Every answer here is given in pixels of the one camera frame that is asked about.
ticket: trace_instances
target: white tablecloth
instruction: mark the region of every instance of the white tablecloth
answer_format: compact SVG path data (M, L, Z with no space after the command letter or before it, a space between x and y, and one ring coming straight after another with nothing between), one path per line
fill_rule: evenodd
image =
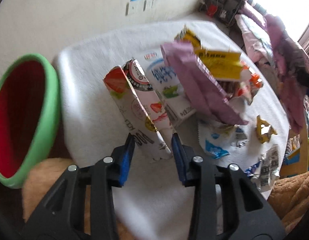
M115 30L64 49L56 58L62 100L66 145L81 167L92 165L122 145L128 134L123 118L102 82L107 72L141 51L172 41L184 24L215 50L241 51L216 25L204 21L162 22ZM242 59L256 72L256 66L243 53ZM243 170L256 163L260 153L273 144L280 149L280 165L287 143L289 124L276 95L264 80L251 106L237 102L249 125L245 147L217 160L221 166L237 163ZM270 143L260 144L255 136L256 116L260 114L277 130ZM177 129L182 141L204 156L198 144L195 116ZM267 198L270 191L264 192ZM191 219L193 188L178 180L173 159L150 163L136 147L128 181L113 189L117 216L137 239L186 239Z

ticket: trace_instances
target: purple snack wrapper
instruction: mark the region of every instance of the purple snack wrapper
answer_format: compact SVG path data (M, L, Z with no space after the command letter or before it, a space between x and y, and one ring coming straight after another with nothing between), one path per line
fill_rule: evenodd
M175 70L193 108L226 124L248 123L229 105L226 92L194 54L191 43L164 43L161 51L165 65Z

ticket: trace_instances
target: yellow candy wrapper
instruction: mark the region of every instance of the yellow candy wrapper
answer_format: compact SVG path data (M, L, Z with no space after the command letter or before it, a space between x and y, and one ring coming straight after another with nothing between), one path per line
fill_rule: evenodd
M194 48L201 48L201 41L186 26L174 38L175 41L190 41Z
M277 135L276 130L266 120L257 116L257 127L256 127L257 138L260 143L270 142L271 135Z

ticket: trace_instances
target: strawberry illustration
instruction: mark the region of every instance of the strawberry illustration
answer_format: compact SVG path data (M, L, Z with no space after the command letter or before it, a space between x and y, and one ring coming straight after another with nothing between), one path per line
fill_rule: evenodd
M161 116L159 116L157 119L154 119L153 122L159 122L162 121L164 119L168 118L168 114L167 113L163 113Z
M113 68L104 78L104 82L115 92L121 94L127 88L127 80L120 67Z
M156 104L151 104L150 107L153 111L155 111L156 113L159 113L159 112L161 112L162 104L161 104L161 102L159 102L159 103L156 103Z

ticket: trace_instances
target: metal screw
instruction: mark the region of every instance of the metal screw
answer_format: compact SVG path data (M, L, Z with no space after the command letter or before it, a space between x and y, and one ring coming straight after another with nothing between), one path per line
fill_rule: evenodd
M103 158L103 162L104 163L112 163L113 162L113 158L108 156L108 157L104 157Z
M204 159L201 156L195 156L192 158L195 163L202 163Z
M68 171L76 171L77 170L77 166L72 164L68 167Z
M229 168L232 170L232 171L237 171L239 170L239 166L235 163L232 163L229 165Z

